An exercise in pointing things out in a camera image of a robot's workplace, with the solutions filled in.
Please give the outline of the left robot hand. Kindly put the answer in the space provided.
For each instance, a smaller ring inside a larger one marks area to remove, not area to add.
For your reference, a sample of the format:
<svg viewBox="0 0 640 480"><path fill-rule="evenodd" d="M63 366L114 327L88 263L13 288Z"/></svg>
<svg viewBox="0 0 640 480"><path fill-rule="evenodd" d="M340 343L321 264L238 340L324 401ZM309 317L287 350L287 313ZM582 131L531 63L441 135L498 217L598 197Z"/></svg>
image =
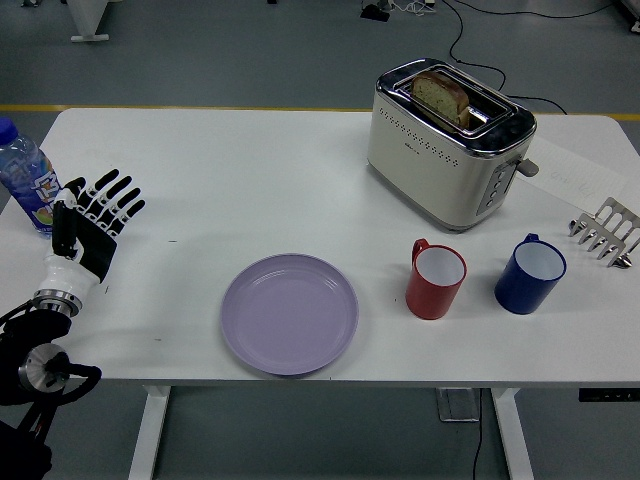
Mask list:
<svg viewBox="0 0 640 480"><path fill-rule="evenodd" d="M112 169L92 183L68 182L53 203L46 277L36 290L36 309L76 315L90 290L102 283L114 258L116 238L145 206L132 177Z"/></svg>

